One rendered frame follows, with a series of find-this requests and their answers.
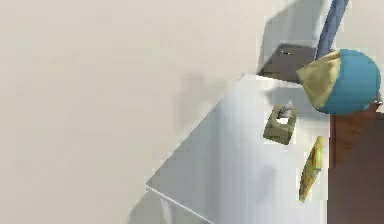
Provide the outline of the white table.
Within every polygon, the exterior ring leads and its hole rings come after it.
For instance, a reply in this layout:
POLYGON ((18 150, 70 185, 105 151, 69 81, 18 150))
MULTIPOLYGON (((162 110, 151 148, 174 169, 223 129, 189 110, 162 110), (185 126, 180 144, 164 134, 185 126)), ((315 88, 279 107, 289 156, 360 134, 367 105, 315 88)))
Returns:
POLYGON ((328 172, 305 201, 300 177, 330 118, 295 83, 245 74, 148 180, 165 224, 327 224, 328 172), (298 110, 289 144, 267 140, 274 105, 298 110))

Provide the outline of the olive green tissue box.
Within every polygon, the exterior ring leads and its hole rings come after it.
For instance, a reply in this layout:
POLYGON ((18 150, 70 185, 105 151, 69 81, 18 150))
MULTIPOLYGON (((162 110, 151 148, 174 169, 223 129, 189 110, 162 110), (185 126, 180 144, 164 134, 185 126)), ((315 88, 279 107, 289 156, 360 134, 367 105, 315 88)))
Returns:
POLYGON ((283 107, 283 104, 277 104, 273 107, 266 122, 263 137, 283 145, 288 145, 294 133, 297 120, 297 110, 295 108, 290 109, 288 121, 286 123, 280 123, 278 121, 278 115, 283 107))

